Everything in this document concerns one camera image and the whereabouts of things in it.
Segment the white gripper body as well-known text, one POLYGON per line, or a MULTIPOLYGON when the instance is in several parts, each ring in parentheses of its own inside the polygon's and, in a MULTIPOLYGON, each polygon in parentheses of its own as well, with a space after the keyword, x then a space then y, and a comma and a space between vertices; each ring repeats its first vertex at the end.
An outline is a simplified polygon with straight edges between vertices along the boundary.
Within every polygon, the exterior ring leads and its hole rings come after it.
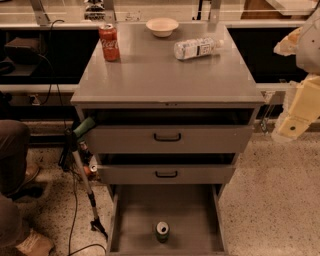
POLYGON ((320 74, 320 8, 302 26, 297 49, 296 65, 312 74, 320 74))

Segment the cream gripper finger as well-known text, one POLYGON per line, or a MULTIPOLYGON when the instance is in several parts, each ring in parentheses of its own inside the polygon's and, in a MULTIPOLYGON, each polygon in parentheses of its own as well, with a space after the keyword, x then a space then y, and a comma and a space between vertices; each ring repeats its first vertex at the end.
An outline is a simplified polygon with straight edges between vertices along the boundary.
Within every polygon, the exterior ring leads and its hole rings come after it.
POLYGON ((309 74, 301 82, 291 82, 285 93, 283 112, 271 134, 279 143, 291 142, 320 117, 320 76, 309 74))
POLYGON ((276 46, 273 49, 273 52, 282 56, 295 55, 301 30, 302 28, 299 27, 290 32, 280 42, 276 44, 276 46))

